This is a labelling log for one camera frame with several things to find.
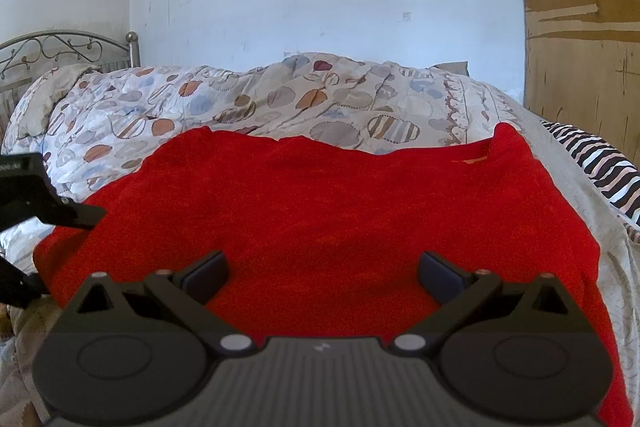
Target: comforter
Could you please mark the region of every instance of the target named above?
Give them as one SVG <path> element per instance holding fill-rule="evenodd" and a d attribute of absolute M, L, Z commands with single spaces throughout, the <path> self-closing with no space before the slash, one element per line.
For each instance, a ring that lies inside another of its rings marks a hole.
<path fill-rule="evenodd" d="M 43 85 L 34 84 L 20 104 L 28 104 Z M 246 73 L 206 66 L 88 73 L 55 105 L 46 133 L 18 137 L 24 114 L 14 114 L 2 153 L 42 152 L 60 195 L 77 201 L 136 171 L 172 137 L 200 126 L 276 139 L 302 135 L 380 155 L 470 143 L 491 137 L 497 123 L 508 123 L 527 140 L 600 246 L 598 288 L 613 323 L 627 394 L 638 411 L 640 248 L 540 119 L 487 84 L 437 68 L 304 54 Z M 460 212 L 464 226 L 472 216 Z M 33 248 L 51 230 L 30 221 L 1 234 L 0 244 L 9 261 L 32 271 Z M 29 324 L 29 312 L 12 309 L 11 316 L 15 325 Z M 31 337 L 18 358 L 27 360 L 39 345 Z"/>

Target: logo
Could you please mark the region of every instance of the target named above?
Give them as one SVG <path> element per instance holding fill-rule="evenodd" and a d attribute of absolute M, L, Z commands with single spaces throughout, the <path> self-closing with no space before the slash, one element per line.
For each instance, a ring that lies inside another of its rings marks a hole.
<path fill-rule="evenodd" d="M 0 163 L 0 171 L 19 171 L 21 168 L 20 163 Z"/>
<path fill-rule="evenodd" d="M 324 353 L 327 349 L 331 349 L 331 346 L 325 342 L 319 344 L 319 346 L 314 346 L 314 349 L 319 353 Z"/>

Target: red towel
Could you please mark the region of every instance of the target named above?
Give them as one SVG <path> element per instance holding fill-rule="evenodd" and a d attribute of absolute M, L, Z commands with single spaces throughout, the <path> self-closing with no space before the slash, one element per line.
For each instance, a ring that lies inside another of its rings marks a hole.
<path fill-rule="evenodd" d="M 91 272 L 142 280 L 220 249 L 231 275 L 208 308 L 258 342 L 268 335 L 391 340 L 436 309 L 417 280 L 425 250 L 507 281 L 556 273 L 614 362 L 601 418 L 631 425 L 596 286 L 600 248 L 508 124 L 474 144 L 382 156 L 305 137 L 200 128 L 87 203 L 109 211 L 98 227 L 58 228 L 34 254 L 61 306 Z"/>

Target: ornate metal bed frame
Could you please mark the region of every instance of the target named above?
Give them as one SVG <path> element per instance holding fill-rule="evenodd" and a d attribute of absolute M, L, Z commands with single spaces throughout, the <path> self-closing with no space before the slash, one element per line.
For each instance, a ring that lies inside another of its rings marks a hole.
<path fill-rule="evenodd" d="M 47 41 L 50 41 L 49 39 L 53 40 L 55 48 L 47 51 Z M 57 62 L 63 55 L 75 55 L 78 60 L 84 59 L 91 64 L 99 64 L 104 54 L 105 44 L 125 52 L 126 58 L 123 57 L 124 59 L 121 61 L 101 64 L 100 68 L 103 73 L 124 68 L 137 68 L 140 66 L 138 35 L 135 32 L 129 32 L 125 40 L 126 45 L 103 35 L 78 30 L 48 30 L 21 35 L 0 44 L 0 81 L 4 80 L 6 73 L 14 68 L 23 66 L 27 71 L 30 71 L 31 65 L 43 58 Z M 25 46 L 30 43 L 36 44 L 36 51 L 31 53 L 31 56 L 23 54 Z M 1 58 L 2 51 L 7 49 L 11 49 L 9 57 Z M 30 82 L 30 78 L 25 78 L 13 84 L 0 87 L 0 92 L 17 89 L 17 87 L 24 86 Z"/>

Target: bed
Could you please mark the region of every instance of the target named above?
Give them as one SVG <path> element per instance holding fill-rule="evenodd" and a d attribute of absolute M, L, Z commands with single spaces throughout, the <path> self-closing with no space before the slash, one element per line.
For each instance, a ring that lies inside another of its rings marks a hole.
<path fill-rule="evenodd" d="M 466 144 L 491 137 L 498 123 L 513 126 L 601 247 L 598 286 L 638 417 L 638 234 L 539 117 L 500 90 L 474 81 L 460 63 L 409 68 L 306 53 L 235 72 L 140 66 L 133 60 L 136 51 L 120 46 L 131 54 L 127 68 L 95 71 L 90 63 L 80 69 L 76 64 L 31 84 L 2 142 L 2 154 L 41 152 L 59 194 L 76 201 L 136 171 L 163 143 L 200 126 L 275 139 L 302 135 L 376 155 Z M 52 89 L 52 80 L 68 89 Z M 47 108 L 44 124 L 39 100 Z M 51 231 L 32 220 L 0 234 L 5 258 L 34 271 L 33 248 Z M 9 309 L 13 336 L 0 351 L 0 425 L 20 425 L 11 423 L 18 417 L 24 426 L 38 425 L 47 418 L 30 365 L 59 312 L 48 298 L 26 311 Z M 22 393 L 16 396 L 10 387 Z"/>
<path fill-rule="evenodd" d="M 18 36 L 0 44 L 0 134 L 5 135 L 10 118 L 15 114 L 18 102 L 39 77 L 50 78 L 54 67 L 66 68 L 76 64 L 76 70 L 87 71 L 91 66 L 97 71 L 111 71 L 140 65 L 138 36 L 129 32 L 122 41 L 78 30 L 44 30 Z M 45 307 L 50 301 L 44 301 Z M 11 323 L 6 306 L 0 305 L 0 425 L 40 425 L 38 412 L 33 406 L 33 383 L 25 364 L 27 357 L 17 353 L 28 350 L 17 348 L 23 339 L 39 338 L 39 331 L 46 330 L 55 321 L 56 314 L 33 313 L 20 317 L 33 317 L 25 323 Z"/>

